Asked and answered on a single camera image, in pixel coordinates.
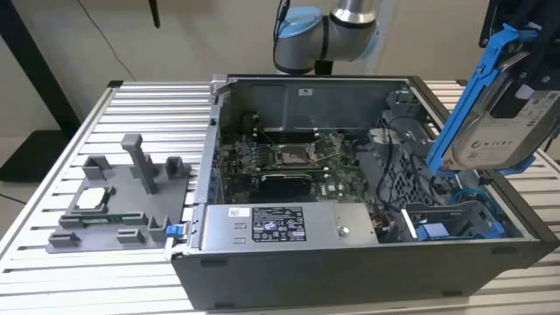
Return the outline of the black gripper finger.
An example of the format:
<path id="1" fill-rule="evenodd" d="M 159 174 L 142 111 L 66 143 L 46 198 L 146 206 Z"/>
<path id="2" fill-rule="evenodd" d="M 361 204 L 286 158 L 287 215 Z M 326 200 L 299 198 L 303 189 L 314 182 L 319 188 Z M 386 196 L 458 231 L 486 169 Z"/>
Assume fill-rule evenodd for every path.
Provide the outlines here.
<path id="1" fill-rule="evenodd" d="M 499 1 L 498 0 L 489 0 L 487 2 L 487 8 L 486 13 L 482 21 L 482 28 L 479 31 L 479 38 L 478 38 L 478 47 L 483 49 L 487 45 L 487 42 L 490 40 L 490 36 L 493 34 L 493 23 L 494 23 L 494 17 L 497 14 L 497 8 L 498 8 Z"/>
<path id="2" fill-rule="evenodd" d="M 517 31 L 517 39 L 505 45 L 505 56 L 526 52 L 510 70 L 510 85 L 493 106 L 493 118 L 517 116 L 525 102 L 515 96 L 522 86 L 537 91 L 554 82 L 558 72 L 558 2 L 557 1 L 490 1 L 489 31 L 505 26 Z"/>

